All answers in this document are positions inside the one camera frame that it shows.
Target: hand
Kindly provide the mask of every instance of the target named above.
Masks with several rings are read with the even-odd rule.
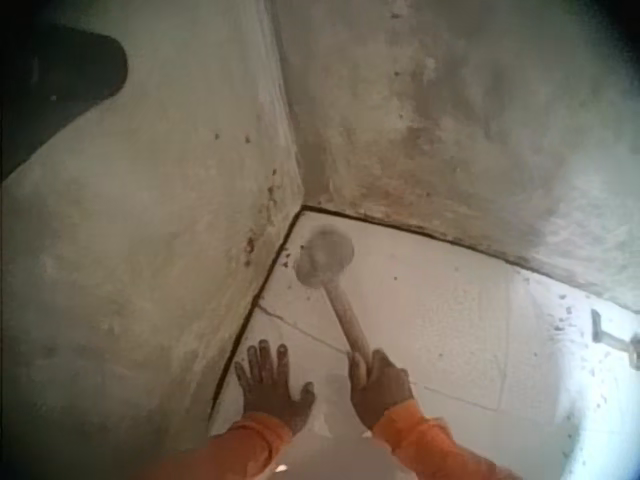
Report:
[[[316,400],[313,383],[307,382],[300,392],[300,400],[291,398],[289,391],[289,352],[280,345],[277,365],[274,369],[269,342],[260,340],[258,349],[251,345],[247,350],[249,371],[240,362],[235,362],[236,377],[244,396],[244,413],[266,413],[277,418],[296,435],[304,428]]]
[[[349,380],[351,403],[369,430],[373,430],[388,409],[413,398],[407,371],[396,367],[380,349],[373,351],[369,372],[362,357],[350,353]]]

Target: orange sleeve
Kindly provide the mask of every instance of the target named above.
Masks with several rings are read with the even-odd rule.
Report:
[[[247,413],[197,450],[177,454],[140,480],[246,480],[263,473],[291,442],[291,430],[264,413]]]
[[[373,428],[374,437],[421,480],[516,480],[512,472],[458,446],[441,420],[428,419],[415,400],[387,410]]]

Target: black object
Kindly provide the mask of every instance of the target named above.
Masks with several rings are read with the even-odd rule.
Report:
[[[124,48],[106,35],[35,25],[28,38],[10,43],[3,62],[3,181],[76,117],[118,93],[128,71]]]

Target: white tile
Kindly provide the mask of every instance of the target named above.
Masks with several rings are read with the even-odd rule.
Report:
[[[292,384],[316,383],[310,424],[275,478],[412,478],[362,437],[346,342],[324,294],[295,277],[300,245],[326,224],[354,242],[342,285],[371,344],[409,370],[425,414],[444,417],[458,443],[527,479],[628,480],[640,451],[640,373],[591,342],[591,308],[625,338],[640,331],[636,315],[496,259],[319,214],[294,228],[238,352],[260,338],[285,341]],[[227,379],[214,431],[241,409]]]

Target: gray wall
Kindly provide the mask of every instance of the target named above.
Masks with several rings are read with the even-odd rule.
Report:
[[[130,77],[3,185],[3,452],[30,478],[204,438],[302,200],[261,0],[75,3]]]
[[[306,203],[640,310],[640,97],[577,2],[275,0]]]

